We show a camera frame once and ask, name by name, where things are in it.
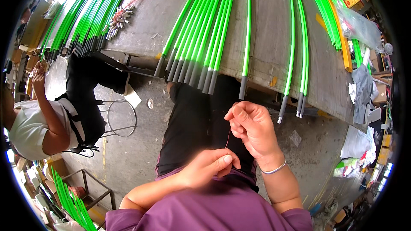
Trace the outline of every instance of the forearm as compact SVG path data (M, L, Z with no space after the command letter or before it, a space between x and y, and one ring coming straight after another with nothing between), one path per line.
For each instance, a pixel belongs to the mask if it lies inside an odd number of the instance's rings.
M280 152L259 162L264 171L271 171L284 163L284 155ZM272 206L280 213L291 208L302 208L298 181L290 168L285 165L273 174L262 173L267 195Z
M184 185L178 180L178 174L146 183L135 187L126 194L121 201L120 209L135 208L146 212L164 196L184 188Z
M38 95L37 101L44 114L47 125L49 126L49 130L60 136L62 139L69 140L69 135L67 134L66 129L55 113L53 107L50 105L50 102L47 100L46 95Z

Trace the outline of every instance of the black trousers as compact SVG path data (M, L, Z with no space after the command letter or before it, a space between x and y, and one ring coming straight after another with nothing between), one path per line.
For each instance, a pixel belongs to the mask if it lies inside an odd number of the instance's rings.
M254 157L241 139L230 132L224 116L239 102L240 83L233 77L219 75L212 96L187 84L177 83L170 89L174 108L164 134L157 164L158 176L187 165L204 149L227 148L240 159L241 171L255 178Z
M85 144L94 145L104 134L106 122L96 103L94 88L97 84L123 94L128 77L124 73L92 57L76 57L72 54L66 70L67 98L80 116L84 129Z

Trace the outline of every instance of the black strap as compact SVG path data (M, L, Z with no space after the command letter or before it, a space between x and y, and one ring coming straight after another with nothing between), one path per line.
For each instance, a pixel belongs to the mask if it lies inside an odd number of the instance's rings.
M79 131L77 130L77 128L76 128L76 126L74 125L74 122L73 122L73 121L75 121L74 119L78 119L78 121L79 121L79 120L80 120L80 116L79 116L79 115L76 115L75 118L74 118L74 117L69 113L69 111L68 111L67 109L64 108L64 110L66 110L66 112L67 112L67 116L69 117L69 121L70 121L70 127L71 127L71 129L74 131L74 133L76 134L77 141L79 142L80 145L84 144L84 141L83 141L83 139L81 138L80 133L79 133Z

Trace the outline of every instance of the pile of metal ferrules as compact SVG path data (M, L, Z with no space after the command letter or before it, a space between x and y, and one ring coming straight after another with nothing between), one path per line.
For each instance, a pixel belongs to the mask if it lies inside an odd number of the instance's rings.
M110 19L110 26L109 26L109 32L107 33L106 39L111 40L112 37L116 37L118 30L124 28L125 23L130 23L129 20L127 20L130 15L133 14L134 6L130 6L129 8L123 8L122 6L119 6L117 8L117 12L121 12L118 18L116 18L116 14Z

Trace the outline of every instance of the fingernail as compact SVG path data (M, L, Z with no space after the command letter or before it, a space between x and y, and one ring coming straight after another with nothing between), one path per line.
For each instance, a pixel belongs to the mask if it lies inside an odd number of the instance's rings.
M241 113L241 111L242 111L241 107L239 107L239 106L234 106L233 113L234 113L235 115L239 115L239 114Z
M225 163L231 163L233 161L233 157L228 154L228 155L224 156L223 160L224 160Z

